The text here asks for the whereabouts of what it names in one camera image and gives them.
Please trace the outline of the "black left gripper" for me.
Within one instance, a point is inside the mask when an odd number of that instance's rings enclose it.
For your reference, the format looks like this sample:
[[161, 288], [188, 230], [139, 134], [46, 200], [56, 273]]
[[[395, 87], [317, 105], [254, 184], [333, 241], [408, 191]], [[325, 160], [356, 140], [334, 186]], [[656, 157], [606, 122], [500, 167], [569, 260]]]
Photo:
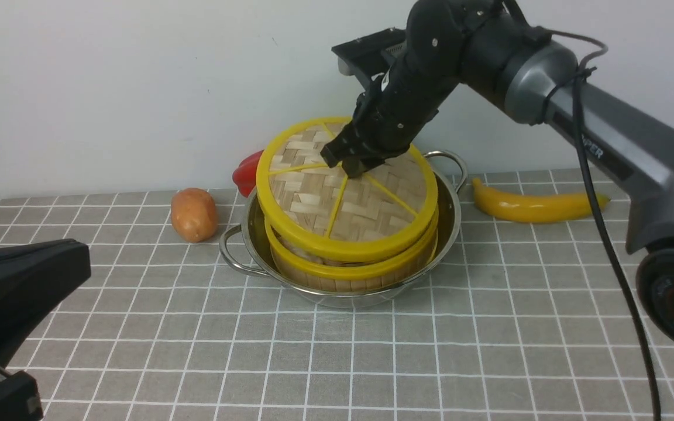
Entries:
[[90, 277], [89, 247], [77, 240], [0, 248], [0, 366]]

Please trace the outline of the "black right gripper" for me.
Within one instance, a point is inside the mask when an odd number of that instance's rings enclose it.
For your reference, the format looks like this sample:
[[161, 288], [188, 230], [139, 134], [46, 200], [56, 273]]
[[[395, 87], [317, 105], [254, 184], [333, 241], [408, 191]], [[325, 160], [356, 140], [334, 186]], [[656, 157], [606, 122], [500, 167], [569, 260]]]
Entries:
[[353, 118], [321, 151], [350, 179], [408, 151], [419, 132], [460, 84], [495, 106], [504, 102], [504, 34], [500, 1], [419, 1], [405, 29], [405, 48], [373, 82]]

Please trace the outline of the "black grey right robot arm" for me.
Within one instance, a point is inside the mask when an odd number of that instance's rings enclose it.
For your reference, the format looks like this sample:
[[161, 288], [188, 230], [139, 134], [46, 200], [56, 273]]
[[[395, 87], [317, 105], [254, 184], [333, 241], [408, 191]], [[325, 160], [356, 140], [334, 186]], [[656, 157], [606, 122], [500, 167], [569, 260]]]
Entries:
[[626, 249], [648, 317], [674, 341], [674, 128], [586, 82], [589, 56], [530, 26], [514, 1], [418, 1], [404, 29], [334, 46], [364, 88], [321, 155], [358, 178], [410, 144], [460, 84], [511, 120], [546, 125], [631, 200]]

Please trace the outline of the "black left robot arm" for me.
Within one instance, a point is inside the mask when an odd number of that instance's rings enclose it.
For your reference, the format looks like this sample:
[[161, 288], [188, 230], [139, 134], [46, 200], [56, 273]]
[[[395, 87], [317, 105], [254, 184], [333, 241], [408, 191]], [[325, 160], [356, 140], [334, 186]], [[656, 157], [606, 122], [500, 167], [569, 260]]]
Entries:
[[35, 379], [7, 366], [32, 331], [91, 276], [85, 243], [60, 239], [0, 248], [0, 420], [41, 420]]

